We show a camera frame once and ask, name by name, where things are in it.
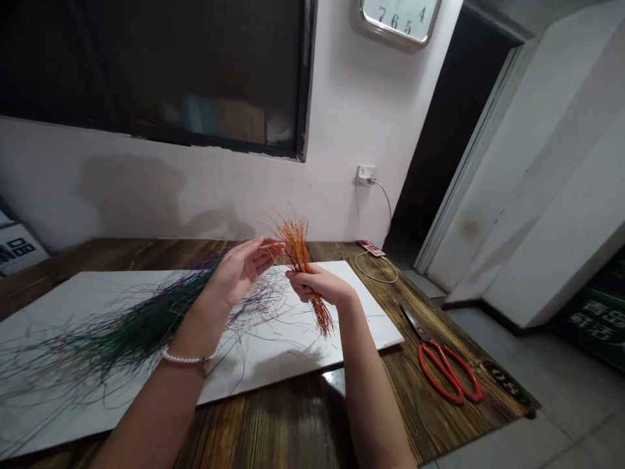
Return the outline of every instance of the green box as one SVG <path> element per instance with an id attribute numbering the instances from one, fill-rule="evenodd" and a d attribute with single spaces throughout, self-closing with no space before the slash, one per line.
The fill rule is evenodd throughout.
<path id="1" fill-rule="evenodd" d="M 586 287 L 562 308 L 551 325 L 625 371 L 625 301 Z"/>

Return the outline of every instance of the scissors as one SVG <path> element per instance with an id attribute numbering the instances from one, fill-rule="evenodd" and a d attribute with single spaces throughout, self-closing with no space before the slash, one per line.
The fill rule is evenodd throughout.
<path id="1" fill-rule="evenodd" d="M 464 403 L 465 398 L 473 403 L 478 403 L 479 401 L 481 401 L 482 388 L 480 387 L 480 384 L 475 378 L 475 375 L 468 367 L 468 365 L 464 362 L 464 360 L 461 359 L 457 354 L 455 354 L 447 345 L 441 347 L 435 340 L 430 339 L 426 334 L 425 330 L 421 326 L 419 326 L 419 323 L 415 320 L 414 316 L 410 313 L 410 311 L 408 311 L 408 309 L 406 309 L 401 304 L 400 307 L 402 308 L 404 315 L 408 319 L 408 322 L 412 325 L 413 329 L 415 330 L 415 332 L 419 336 L 419 339 L 422 342 L 419 344 L 418 349 L 419 365 L 421 366 L 423 373 L 425 374 L 430 384 L 434 387 L 434 389 L 441 396 L 443 396 L 443 398 L 445 398 L 452 404 L 461 405 Z M 438 351 L 438 354 L 443 361 L 442 363 L 436 358 L 436 355 L 434 355 L 434 353 L 428 348 L 428 345 Z M 445 379 L 449 382 L 451 387 L 454 388 L 454 391 L 456 391 L 456 395 L 448 393 L 445 388 L 438 384 L 438 381 L 436 381 L 436 379 L 434 379 L 434 377 L 430 374 L 430 371 L 425 364 L 425 358 L 423 356 L 424 353 L 430 358 L 430 360 L 432 360 L 432 363 L 438 368 L 438 370 L 443 373 Z M 460 382 L 460 380 L 456 376 L 454 369 L 449 364 L 447 356 L 451 357 L 464 370 L 466 375 L 469 377 L 471 383 L 473 384 L 475 393 L 469 392 L 462 385 L 462 382 Z"/>

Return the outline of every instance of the wooden table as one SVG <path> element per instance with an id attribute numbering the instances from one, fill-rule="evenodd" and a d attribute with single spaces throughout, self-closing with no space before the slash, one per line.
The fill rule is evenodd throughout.
<path id="1" fill-rule="evenodd" d="M 0 281 L 0 319 L 86 270 L 168 270 L 219 255 L 232 243 L 205 240 L 103 239 L 87 242 L 48 261 Z M 314 261 L 345 260 L 354 266 L 362 249 L 354 243 L 309 243 Z M 363 269 L 393 278 L 390 266 L 363 256 Z M 492 432 L 540 404 L 531 397 L 521 405 L 483 368 L 494 360 L 406 276 L 394 284 L 370 280 L 354 268 L 406 342 L 383 352 L 406 422 L 410 444 L 421 464 Z M 479 405 L 454 406 L 429 385 L 417 361 L 416 335 L 401 314 L 402 302 L 426 331 L 462 355 L 479 379 L 484 399 Z M 195 467 L 353 467 L 356 465 L 344 405 L 341 367 L 321 370 L 198 407 L 177 468 Z M 107 433 L 26 455 L 3 467 L 84 468 Z"/>

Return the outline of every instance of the orange fiber strand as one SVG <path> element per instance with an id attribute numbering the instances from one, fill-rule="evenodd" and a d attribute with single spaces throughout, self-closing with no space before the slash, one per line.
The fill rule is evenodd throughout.
<path id="1" fill-rule="evenodd" d="M 285 255 L 288 257 L 287 265 L 291 270 L 311 274 L 311 257 L 306 247 L 306 236 L 308 235 L 308 220 L 300 218 L 293 221 L 285 220 L 278 214 L 282 224 L 269 216 L 276 226 L 276 230 L 271 230 L 276 238 L 285 243 Z M 324 337 L 328 337 L 334 330 L 332 316 L 327 310 L 326 303 L 317 292 L 314 292 L 314 299 L 311 300 L 316 315 L 317 329 Z"/>

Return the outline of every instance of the doorway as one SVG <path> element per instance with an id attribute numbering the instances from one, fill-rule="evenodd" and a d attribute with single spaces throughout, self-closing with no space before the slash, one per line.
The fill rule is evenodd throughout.
<path id="1" fill-rule="evenodd" d="M 463 8 L 384 243 L 412 268 L 508 53 L 520 43 Z"/>

